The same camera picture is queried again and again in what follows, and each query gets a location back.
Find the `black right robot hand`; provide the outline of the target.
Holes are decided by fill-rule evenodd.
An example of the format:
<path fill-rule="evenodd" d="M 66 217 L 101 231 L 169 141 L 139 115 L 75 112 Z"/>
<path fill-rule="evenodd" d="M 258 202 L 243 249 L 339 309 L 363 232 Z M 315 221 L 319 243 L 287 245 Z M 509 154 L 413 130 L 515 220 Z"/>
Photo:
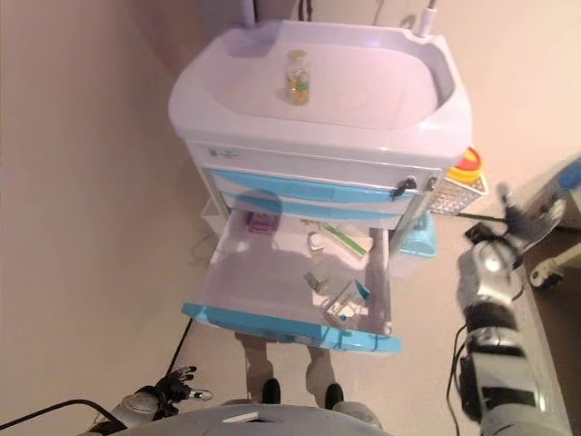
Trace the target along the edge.
<path fill-rule="evenodd" d="M 506 237 L 524 253 L 545 239 L 561 223 L 566 212 L 566 194 L 560 188 L 543 188 L 531 203 L 521 206 L 507 183 L 497 185 L 505 211 Z"/>

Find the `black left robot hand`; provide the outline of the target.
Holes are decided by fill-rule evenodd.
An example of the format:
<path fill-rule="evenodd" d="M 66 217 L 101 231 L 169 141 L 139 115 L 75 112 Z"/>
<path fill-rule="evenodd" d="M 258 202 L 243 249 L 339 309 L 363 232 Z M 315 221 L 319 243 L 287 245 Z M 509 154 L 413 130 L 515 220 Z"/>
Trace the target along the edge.
<path fill-rule="evenodd" d="M 196 366 L 184 366 L 162 377 L 155 389 L 160 393 L 166 404 L 174 404 L 185 400 L 209 401 L 213 393 L 203 388 L 193 388 L 188 382 L 192 382 L 197 372 Z"/>

